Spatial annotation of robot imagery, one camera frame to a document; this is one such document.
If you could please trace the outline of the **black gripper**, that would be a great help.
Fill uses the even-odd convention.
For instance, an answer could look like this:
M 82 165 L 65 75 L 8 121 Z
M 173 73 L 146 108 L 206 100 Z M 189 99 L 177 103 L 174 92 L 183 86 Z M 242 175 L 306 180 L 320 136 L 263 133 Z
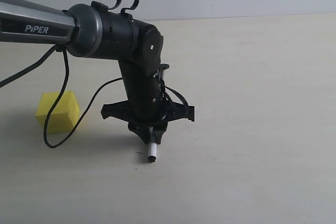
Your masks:
M 101 115 L 104 119 L 113 117 L 128 122 L 135 127 L 129 126 L 129 131 L 136 134 L 144 144 L 149 144 L 150 130 L 148 127 L 163 127 L 169 122 L 188 119 L 195 121 L 195 107 L 184 106 L 177 102 L 164 102 L 157 100 L 150 102 L 144 108 L 132 106 L 129 100 L 113 104 L 105 104 L 102 107 Z M 153 130 L 152 141 L 161 144 L 164 131 Z

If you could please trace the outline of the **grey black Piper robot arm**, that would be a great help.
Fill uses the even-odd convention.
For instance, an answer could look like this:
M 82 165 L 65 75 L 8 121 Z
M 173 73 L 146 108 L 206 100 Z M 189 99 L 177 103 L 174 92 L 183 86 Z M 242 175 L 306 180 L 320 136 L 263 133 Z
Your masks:
M 50 44 L 65 56 L 116 60 L 127 100 L 102 107 L 144 143 L 160 144 L 171 121 L 194 121 L 195 108 L 184 97 L 174 102 L 163 80 L 163 36 L 149 23 L 134 19 L 129 8 L 116 14 L 92 2 L 57 10 L 25 0 L 1 0 L 1 41 Z

